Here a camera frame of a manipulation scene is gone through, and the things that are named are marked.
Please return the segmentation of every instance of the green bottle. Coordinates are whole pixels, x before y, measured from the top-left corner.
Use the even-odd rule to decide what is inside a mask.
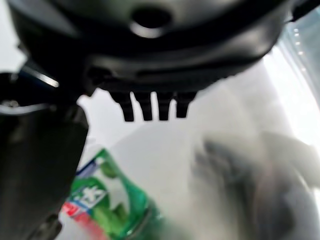
[[[159,240],[164,234],[165,221],[155,203],[104,148],[77,172],[62,210],[93,240]]]

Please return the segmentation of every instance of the black plastic part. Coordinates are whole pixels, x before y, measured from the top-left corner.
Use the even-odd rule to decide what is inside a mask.
[[[1,240],[57,235],[61,226],[52,216],[69,195],[88,133],[85,113],[75,102],[36,101],[37,92],[26,87],[10,74],[0,76]],[[1,105],[5,101],[18,107]],[[44,226],[46,234],[36,238]]]
[[[300,0],[292,11],[292,22],[304,17],[320,5],[320,0]]]
[[[126,122],[133,122],[135,120],[135,116],[130,98],[130,92],[110,92],[110,95],[113,100],[122,108],[124,120]]]
[[[54,240],[61,230],[62,224],[58,215],[52,215],[33,232],[28,240]]]
[[[176,117],[184,119],[187,117],[189,104],[195,99],[196,92],[178,93],[176,100]]]
[[[174,96],[173,92],[157,92],[156,93],[156,97],[158,100],[160,121],[169,120],[170,103],[173,99],[173,96]]]
[[[135,99],[139,102],[143,119],[145,121],[152,121],[152,106],[151,106],[151,93],[149,92],[135,92]]]
[[[110,92],[200,91],[248,69],[267,54],[292,6],[291,0],[244,0],[197,27],[146,39],[74,15],[54,1],[7,1],[18,36],[34,61],[58,79],[61,88],[88,95],[97,87]],[[50,15],[43,14],[49,9]],[[142,68],[130,79],[115,75],[103,84],[90,84],[86,71],[97,67],[90,62],[96,55],[116,61],[116,65],[98,66],[111,73],[136,63],[142,63]],[[166,62],[168,67],[161,66]],[[144,69],[144,63],[154,67]]]

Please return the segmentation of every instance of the circular hole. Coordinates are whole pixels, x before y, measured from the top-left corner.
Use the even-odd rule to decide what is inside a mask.
[[[132,14],[132,19],[140,26],[147,29],[158,29],[170,24],[172,17],[169,12],[155,8],[139,8]]]

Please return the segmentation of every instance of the blurry object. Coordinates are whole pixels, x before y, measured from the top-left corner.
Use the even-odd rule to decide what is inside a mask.
[[[259,143],[243,138],[237,146],[235,139],[240,137],[222,138],[205,140],[197,151],[192,172],[198,179],[197,191],[202,185],[215,192],[211,200],[220,201],[214,204],[221,208],[222,219],[233,221],[230,231],[237,232],[235,239],[318,239],[319,185],[312,177],[319,170],[317,154],[297,140],[262,133],[259,138],[266,158],[254,161],[250,159],[252,152],[244,152],[251,148],[245,145],[259,148]]]
[[[99,146],[85,153],[92,160],[79,169],[62,211],[93,240],[184,240],[147,194]]]
[[[306,16],[320,5],[320,0],[297,0],[292,11],[292,22]]]

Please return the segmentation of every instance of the red label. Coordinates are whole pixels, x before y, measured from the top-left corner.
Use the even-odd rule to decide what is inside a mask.
[[[109,240],[101,227],[95,221],[93,221],[86,212],[78,214],[74,217],[74,220],[88,231],[92,237],[92,240]]]
[[[79,211],[79,207],[71,202],[66,202],[62,206],[62,211],[64,211],[66,214],[68,214],[69,217],[72,217]]]

